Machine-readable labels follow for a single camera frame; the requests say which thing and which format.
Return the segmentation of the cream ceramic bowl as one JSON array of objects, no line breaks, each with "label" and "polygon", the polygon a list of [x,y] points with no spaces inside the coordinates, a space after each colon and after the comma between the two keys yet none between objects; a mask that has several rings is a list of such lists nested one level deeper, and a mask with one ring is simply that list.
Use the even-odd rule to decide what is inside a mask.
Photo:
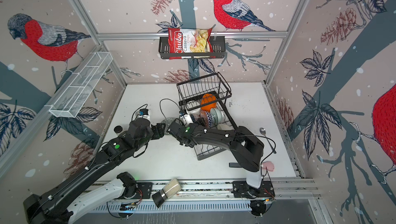
[{"label": "cream ceramic bowl", "polygon": [[234,128],[232,126],[229,126],[225,123],[220,123],[217,125],[218,130],[224,130],[224,131],[228,131],[228,130],[233,130]]}]

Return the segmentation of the light green ceramic bowl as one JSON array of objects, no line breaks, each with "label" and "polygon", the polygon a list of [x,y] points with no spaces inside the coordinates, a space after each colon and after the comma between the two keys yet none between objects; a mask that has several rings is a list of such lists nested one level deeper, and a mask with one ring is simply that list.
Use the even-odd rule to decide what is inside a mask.
[{"label": "light green ceramic bowl", "polygon": [[212,108],[210,110],[210,114],[212,115],[213,119],[214,119],[214,124],[218,125],[220,123],[222,123],[225,120],[225,114],[222,110],[218,109],[218,108]]}]

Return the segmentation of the orange plastic bowl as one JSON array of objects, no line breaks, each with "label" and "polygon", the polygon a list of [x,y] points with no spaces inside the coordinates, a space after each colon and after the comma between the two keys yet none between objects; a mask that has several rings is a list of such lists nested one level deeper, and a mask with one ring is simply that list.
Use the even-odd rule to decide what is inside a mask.
[{"label": "orange plastic bowl", "polygon": [[201,100],[201,109],[203,111],[208,111],[210,112],[210,110],[212,108],[216,108],[217,107],[217,98],[216,96],[212,95],[212,94],[205,94]]}]

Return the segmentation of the white ceramic bowl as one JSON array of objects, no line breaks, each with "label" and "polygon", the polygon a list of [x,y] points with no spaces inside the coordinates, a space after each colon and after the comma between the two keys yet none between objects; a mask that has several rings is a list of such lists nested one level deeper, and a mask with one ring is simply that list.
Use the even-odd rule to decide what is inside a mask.
[{"label": "white ceramic bowl", "polygon": [[201,113],[201,108],[198,107],[196,109],[192,109],[192,110],[186,110],[187,114],[189,115],[199,115]]}]

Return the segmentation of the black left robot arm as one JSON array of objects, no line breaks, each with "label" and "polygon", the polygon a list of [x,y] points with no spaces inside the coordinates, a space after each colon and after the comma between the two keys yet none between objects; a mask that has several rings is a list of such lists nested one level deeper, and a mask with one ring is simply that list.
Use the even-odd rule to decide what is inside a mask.
[{"label": "black left robot arm", "polygon": [[66,223],[72,216],[67,208],[88,187],[107,172],[133,157],[149,141],[163,138],[166,125],[151,125],[145,118],[131,121],[127,131],[105,143],[87,166],[41,196],[32,194],[23,202],[29,224]]}]

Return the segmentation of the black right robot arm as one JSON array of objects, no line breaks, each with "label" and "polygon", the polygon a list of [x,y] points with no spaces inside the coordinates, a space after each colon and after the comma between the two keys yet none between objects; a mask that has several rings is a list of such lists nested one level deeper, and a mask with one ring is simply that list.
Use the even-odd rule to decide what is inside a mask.
[{"label": "black right robot arm", "polygon": [[249,172],[246,178],[247,185],[255,189],[261,187],[264,144],[246,127],[218,130],[197,123],[183,126],[173,121],[167,132],[186,147],[211,145],[231,151],[239,166]]}]

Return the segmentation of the black lidded spice jar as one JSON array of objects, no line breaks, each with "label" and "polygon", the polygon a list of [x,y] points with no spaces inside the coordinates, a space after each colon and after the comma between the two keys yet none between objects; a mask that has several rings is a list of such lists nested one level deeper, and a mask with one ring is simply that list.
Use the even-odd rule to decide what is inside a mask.
[{"label": "black lidded spice jar", "polygon": [[114,127],[114,132],[118,135],[123,131],[123,127],[122,126],[116,126]]}]

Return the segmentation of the metal spoon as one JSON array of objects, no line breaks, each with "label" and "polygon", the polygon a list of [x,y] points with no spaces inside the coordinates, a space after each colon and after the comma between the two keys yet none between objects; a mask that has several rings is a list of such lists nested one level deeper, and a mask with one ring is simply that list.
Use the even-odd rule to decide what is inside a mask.
[{"label": "metal spoon", "polygon": [[262,136],[267,140],[270,148],[272,149],[273,154],[276,154],[276,149],[275,147],[272,145],[272,139],[268,138],[266,135],[266,130],[264,128],[259,128],[260,133],[262,134]]}]

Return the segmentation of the red cassava chips bag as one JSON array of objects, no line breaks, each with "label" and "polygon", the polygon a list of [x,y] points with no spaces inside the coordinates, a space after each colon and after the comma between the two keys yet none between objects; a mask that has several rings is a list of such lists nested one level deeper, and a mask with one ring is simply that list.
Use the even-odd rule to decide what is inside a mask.
[{"label": "red cassava chips bag", "polygon": [[194,30],[189,28],[168,28],[168,44],[171,54],[179,53],[211,53],[209,41],[212,28]]}]

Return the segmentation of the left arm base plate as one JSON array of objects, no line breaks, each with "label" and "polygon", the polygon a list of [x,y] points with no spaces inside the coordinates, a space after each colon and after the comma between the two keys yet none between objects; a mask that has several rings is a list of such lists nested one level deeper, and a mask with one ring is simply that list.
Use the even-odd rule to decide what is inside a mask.
[{"label": "left arm base plate", "polygon": [[151,182],[137,182],[134,186],[127,186],[123,188],[122,195],[115,200],[134,199],[145,200],[150,199],[153,189]]}]

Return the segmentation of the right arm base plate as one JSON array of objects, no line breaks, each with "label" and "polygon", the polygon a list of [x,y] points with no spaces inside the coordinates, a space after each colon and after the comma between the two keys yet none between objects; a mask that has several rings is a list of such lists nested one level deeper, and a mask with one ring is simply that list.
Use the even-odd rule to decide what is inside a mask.
[{"label": "right arm base plate", "polygon": [[249,186],[246,181],[234,181],[232,182],[232,194],[235,198],[247,199],[273,199],[275,197],[274,187],[271,181],[262,181],[259,188]]}]

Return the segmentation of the black wall shelf basket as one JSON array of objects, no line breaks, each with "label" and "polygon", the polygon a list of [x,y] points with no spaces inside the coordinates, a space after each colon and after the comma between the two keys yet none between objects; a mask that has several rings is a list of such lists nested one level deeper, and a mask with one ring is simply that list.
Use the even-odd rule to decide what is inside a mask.
[{"label": "black wall shelf basket", "polygon": [[212,52],[205,53],[171,53],[168,37],[160,37],[158,53],[162,59],[219,59],[226,55],[225,37],[211,36],[209,38]]}]

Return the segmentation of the pink handled knife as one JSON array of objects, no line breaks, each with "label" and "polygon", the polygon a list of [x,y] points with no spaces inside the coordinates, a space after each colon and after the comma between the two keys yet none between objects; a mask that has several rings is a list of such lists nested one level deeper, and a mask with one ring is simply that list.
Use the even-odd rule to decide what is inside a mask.
[{"label": "pink handled knife", "polygon": [[[229,163],[230,168],[241,168],[241,166],[238,163]],[[275,166],[271,161],[265,161],[262,163],[262,170],[265,171],[274,171]]]}]

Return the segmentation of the white mesh wall shelf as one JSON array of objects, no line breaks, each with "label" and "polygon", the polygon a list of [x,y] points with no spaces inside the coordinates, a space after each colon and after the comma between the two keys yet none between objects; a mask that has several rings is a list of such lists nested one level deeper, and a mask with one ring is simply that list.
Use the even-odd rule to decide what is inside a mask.
[{"label": "white mesh wall shelf", "polygon": [[91,53],[84,60],[83,68],[72,74],[71,83],[49,112],[55,117],[75,118],[112,61],[109,52]]}]

